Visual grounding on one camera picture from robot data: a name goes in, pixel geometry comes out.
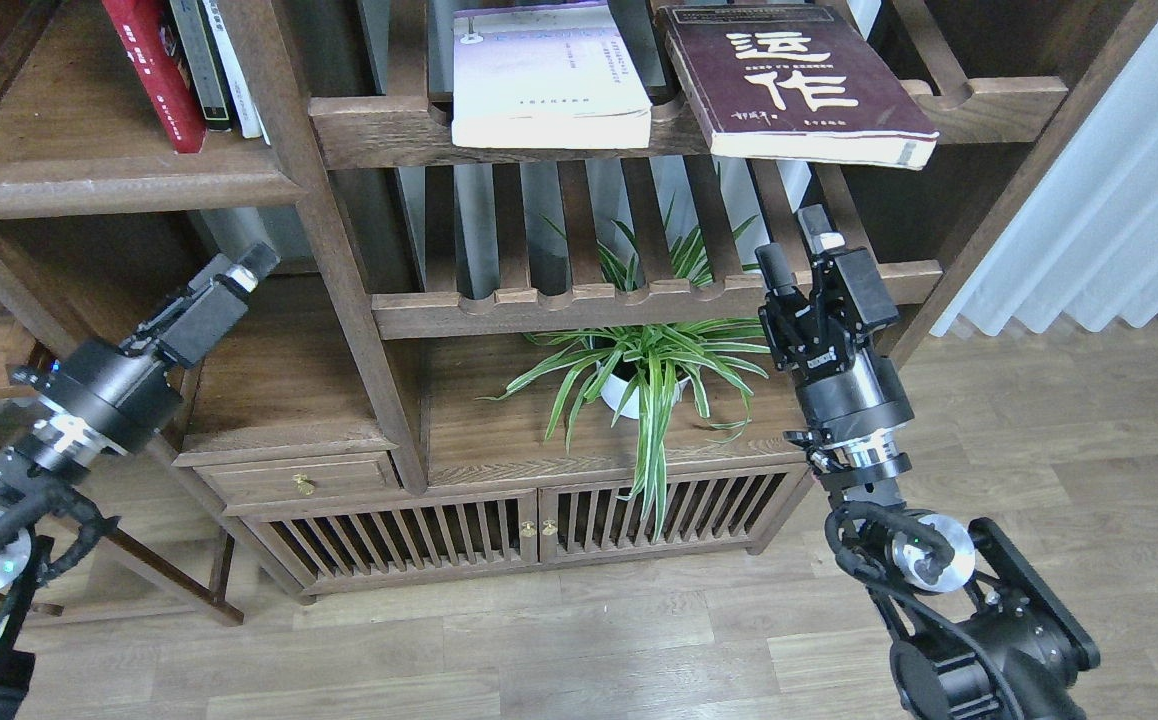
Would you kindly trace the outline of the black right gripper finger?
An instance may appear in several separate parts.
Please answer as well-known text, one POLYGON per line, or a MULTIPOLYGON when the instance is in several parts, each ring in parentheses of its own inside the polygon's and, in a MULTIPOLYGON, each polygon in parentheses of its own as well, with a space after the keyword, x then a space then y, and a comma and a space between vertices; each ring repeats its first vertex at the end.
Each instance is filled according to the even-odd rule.
POLYGON ((824 205, 811 205, 797 210, 797 220, 802 229, 804 242, 812 258, 824 254, 838 252, 846 247, 846 241, 831 225, 831 219, 824 205))
POLYGON ((796 275, 791 272, 786 255, 779 243, 763 243, 754 249, 758 263, 758 273, 765 279, 767 299, 796 299, 800 291, 796 275))

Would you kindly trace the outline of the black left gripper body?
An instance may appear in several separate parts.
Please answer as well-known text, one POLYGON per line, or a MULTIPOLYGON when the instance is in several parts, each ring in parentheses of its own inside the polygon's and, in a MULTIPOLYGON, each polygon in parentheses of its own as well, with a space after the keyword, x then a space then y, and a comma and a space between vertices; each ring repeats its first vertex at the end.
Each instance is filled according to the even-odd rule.
POLYGON ((13 369, 12 383, 31 385, 52 410, 32 432, 44 446, 39 462, 139 451, 183 401, 169 372, 200 363, 245 314, 251 291, 249 282, 191 282, 120 345, 89 340, 50 372, 13 369))

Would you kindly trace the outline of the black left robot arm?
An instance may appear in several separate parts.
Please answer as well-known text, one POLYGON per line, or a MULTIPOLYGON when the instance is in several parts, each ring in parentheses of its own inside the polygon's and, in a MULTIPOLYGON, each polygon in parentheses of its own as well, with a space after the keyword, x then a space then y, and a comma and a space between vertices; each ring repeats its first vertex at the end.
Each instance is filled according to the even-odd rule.
POLYGON ((254 243, 239 260, 218 255, 186 286, 169 296, 134 333, 112 345, 81 343, 47 372, 27 366, 13 381, 38 389, 47 418, 0 448, 0 719, 16 717, 29 692, 35 657, 16 651, 35 593, 76 566, 104 541, 125 551, 129 564, 154 582, 235 615, 223 602, 226 571, 205 588, 126 536, 118 517, 107 517, 76 484, 95 457, 130 455, 171 420, 182 396, 169 373, 191 369, 208 355, 245 314, 255 287, 271 274, 279 256, 254 243))

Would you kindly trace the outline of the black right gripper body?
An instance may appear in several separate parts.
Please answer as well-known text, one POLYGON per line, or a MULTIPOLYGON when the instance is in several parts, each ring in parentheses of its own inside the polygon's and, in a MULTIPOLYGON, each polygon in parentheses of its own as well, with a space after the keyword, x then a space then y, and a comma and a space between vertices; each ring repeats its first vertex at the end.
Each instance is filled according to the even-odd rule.
POLYGON ((872 332, 899 319, 867 250, 812 259, 808 295, 767 299, 758 319, 777 370, 797 372, 796 394, 807 429, 789 441, 813 451, 862 445, 913 420, 889 357, 875 354, 872 332))

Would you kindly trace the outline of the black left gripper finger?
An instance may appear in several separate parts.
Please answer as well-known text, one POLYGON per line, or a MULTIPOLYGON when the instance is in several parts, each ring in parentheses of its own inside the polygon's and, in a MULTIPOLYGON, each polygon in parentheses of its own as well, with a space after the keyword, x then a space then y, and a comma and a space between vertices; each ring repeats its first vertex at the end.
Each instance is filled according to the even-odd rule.
POLYGON ((259 282, 279 265, 279 255, 267 243, 252 243, 244 254, 230 265, 230 293, 235 296, 249 296, 259 282))

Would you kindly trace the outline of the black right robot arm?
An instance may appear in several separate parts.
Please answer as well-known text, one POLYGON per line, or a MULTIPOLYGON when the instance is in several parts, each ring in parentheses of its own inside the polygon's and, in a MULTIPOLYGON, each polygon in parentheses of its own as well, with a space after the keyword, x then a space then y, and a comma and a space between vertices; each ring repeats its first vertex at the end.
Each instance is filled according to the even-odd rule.
POLYGON ((1094 639, 995 521, 962 524, 900 495, 913 464, 894 436, 913 406, 873 347, 900 314, 870 252, 848 249, 822 206, 797 218, 812 291, 798 291, 780 247, 758 247, 758 319, 807 424, 786 441, 829 492, 823 532, 840 570, 893 638, 902 707, 917 719, 1082 719, 1069 689, 1099 664, 1094 639))

